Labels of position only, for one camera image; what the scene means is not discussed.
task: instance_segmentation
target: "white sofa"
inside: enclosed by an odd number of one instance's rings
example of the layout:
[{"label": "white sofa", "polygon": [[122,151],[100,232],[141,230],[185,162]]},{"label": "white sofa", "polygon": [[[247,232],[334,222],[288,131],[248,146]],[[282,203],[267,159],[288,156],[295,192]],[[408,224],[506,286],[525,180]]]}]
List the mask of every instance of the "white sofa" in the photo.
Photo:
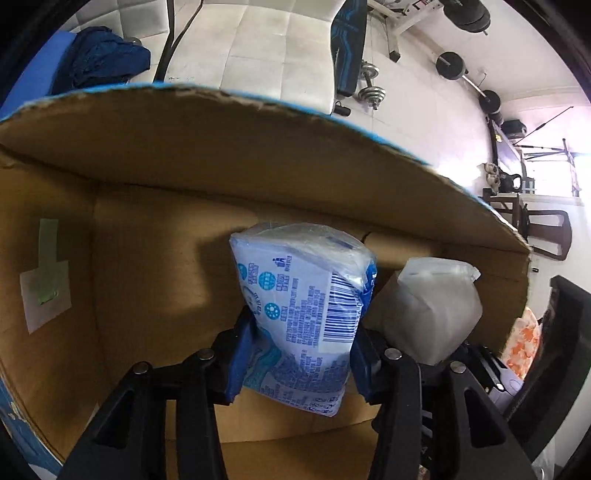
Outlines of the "white sofa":
[{"label": "white sofa", "polygon": [[344,1],[204,0],[174,50],[165,80],[331,113],[330,27]]},{"label": "white sofa", "polygon": [[150,69],[132,82],[152,82],[170,31],[167,0],[90,0],[63,26],[78,33],[86,27],[108,27],[117,35],[136,37],[151,53]]}]

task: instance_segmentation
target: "white floor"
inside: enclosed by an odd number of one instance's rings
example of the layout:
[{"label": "white floor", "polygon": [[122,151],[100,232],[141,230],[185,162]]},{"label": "white floor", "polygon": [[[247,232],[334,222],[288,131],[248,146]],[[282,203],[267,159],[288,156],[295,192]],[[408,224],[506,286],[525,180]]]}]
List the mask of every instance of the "white floor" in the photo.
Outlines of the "white floor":
[{"label": "white floor", "polygon": [[[200,0],[177,0],[175,34],[195,12]],[[357,98],[342,99],[351,115],[340,117],[411,152],[439,173],[474,194],[486,186],[483,170],[491,145],[476,93],[464,81],[449,81],[435,70],[435,55],[406,32],[399,40],[401,58],[388,58],[384,24],[368,19],[363,58],[377,65],[374,84],[386,89],[386,99],[373,111]],[[365,86],[359,82],[358,88]]]}]

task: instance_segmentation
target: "crumpled white bag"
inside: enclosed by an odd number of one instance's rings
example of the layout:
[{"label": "crumpled white bag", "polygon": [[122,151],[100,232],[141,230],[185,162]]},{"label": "crumpled white bag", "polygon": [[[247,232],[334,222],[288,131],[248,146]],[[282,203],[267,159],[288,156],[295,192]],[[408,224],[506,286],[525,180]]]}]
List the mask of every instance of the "crumpled white bag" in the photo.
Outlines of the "crumpled white bag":
[{"label": "crumpled white bag", "polygon": [[451,355],[482,316],[477,268],[446,258],[410,258],[375,296],[363,320],[415,361]]}]

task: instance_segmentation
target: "cardboard box flap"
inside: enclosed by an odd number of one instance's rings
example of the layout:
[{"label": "cardboard box flap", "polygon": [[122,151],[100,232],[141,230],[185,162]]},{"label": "cardboard box flap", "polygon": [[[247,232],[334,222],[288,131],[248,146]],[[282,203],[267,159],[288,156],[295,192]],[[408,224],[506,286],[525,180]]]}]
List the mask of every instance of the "cardboard box flap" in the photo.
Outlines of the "cardboard box flap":
[{"label": "cardboard box flap", "polygon": [[331,117],[196,87],[76,92],[0,124],[0,144],[85,177],[229,194],[526,254],[449,179]]}]

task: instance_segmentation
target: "black weight plate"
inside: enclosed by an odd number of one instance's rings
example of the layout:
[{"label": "black weight plate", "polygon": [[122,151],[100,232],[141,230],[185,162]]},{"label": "black weight plate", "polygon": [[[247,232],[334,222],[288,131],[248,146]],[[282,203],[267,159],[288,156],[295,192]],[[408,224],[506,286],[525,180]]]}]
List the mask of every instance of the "black weight plate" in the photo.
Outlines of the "black weight plate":
[{"label": "black weight plate", "polygon": [[486,7],[479,0],[475,2],[464,1],[460,7],[458,5],[446,5],[443,7],[443,13],[452,21],[454,25],[466,25],[482,18],[486,12]]},{"label": "black weight plate", "polygon": [[464,31],[470,33],[480,33],[485,31],[488,27],[491,26],[491,15],[487,12],[482,18],[478,19],[473,23],[468,23],[468,25],[458,25],[458,28],[461,28]]},{"label": "black weight plate", "polygon": [[487,115],[497,113],[501,109],[501,99],[499,96],[492,90],[484,90],[482,93],[486,95],[486,98],[478,95],[478,103],[482,111]]},{"label": "black weight plate", "polygon": [[457,80],[464,75],[466,63],[464,59],[453,51],[445,51],[437,58],[435,68],[439,75],[448,80]]},{"label": "black weight plate", "polygon": [[496,123],[499,127],[505,122],[500,110],[497,113],[491,113],[489,118],[493,120],[494,123]]}]

